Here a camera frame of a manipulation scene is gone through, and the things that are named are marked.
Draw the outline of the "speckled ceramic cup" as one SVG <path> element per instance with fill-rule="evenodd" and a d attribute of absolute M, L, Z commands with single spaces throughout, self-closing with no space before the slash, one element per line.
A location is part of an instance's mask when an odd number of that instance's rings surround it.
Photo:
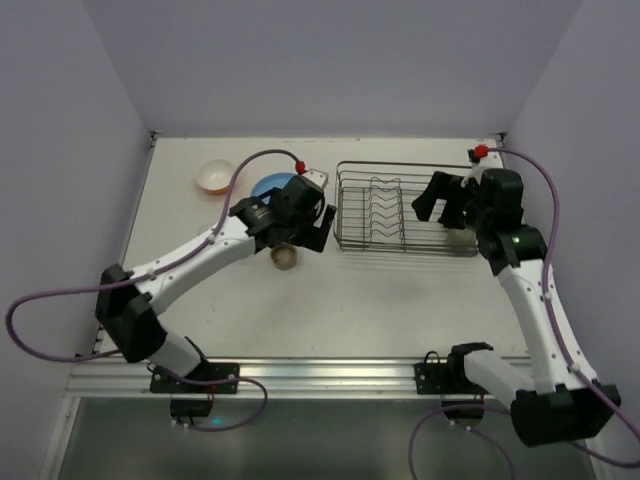
<path fill-rule="evenodd" d="M 294 268 L 297 264 L 297 248 L 288 243 L 282 243 L 272 248 L 270 259 L 275 268 L 286 271 Z"/>

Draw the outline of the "blue plate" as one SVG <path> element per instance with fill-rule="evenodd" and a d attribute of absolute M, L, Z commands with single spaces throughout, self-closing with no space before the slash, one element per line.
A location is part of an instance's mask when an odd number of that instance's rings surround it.
<path fill-rule="evenodd" d="M 267 192 L 272 189 L 282 189 L 288 181 L 294 177 L 294 173 L 278 172 L 269 174 L 261 178 L 253 187 L 251 195 L 254 197 L 266 198 L 266 202 L 269 202 L 269 196 Z"/>

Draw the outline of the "orange bowl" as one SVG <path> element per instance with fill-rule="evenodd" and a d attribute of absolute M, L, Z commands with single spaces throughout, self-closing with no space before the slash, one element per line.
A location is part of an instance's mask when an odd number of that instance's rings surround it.
<path fill-rule="evenodd" d="M 214 159 L 204 162 L 195 175 L 196 185 L 213 195 L 223 195 L 228 191 L 234 173 L 233 166 L 226 160 Z"/>

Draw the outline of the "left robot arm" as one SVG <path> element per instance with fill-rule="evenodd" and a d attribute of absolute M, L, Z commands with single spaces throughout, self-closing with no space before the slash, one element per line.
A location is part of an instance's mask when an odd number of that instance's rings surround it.
<path fill-rule="evenodd" d="M 160 316 L 182 295 L 223 268 L 283 243 L 322 252 L 336 214 L 327 204 L 328 176 L 310 170 L 283 188 L 240 200 L 214 225 L 174 251 L 101 275 L 96 317 L 129 363 L 148 360 L 197 384 L 209 379 L 197 346 L 164 327 Z"/>

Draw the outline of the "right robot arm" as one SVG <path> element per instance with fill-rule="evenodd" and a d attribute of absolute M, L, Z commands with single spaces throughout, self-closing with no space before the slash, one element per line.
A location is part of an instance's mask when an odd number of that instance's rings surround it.
<path fill-rule="evenodd" d="M 614 385 L 604 385 L 585 359 L 572 333 L 547 260 L 541 232 L 523 221 L 524 186 L 512 170 L 489 168 L 478 177 L 437 171 L 413 201 L 420 221 L 438 219 L 449 230 L 475 234 L 516 313 L 529 356 L 531 375 L 511 366 L 485 342 L 455 345 L 447 356 L 447 380 L 474 384 L 509 411 L 527 446 L 571 442 L 598 435 L 620 406 Z"/>

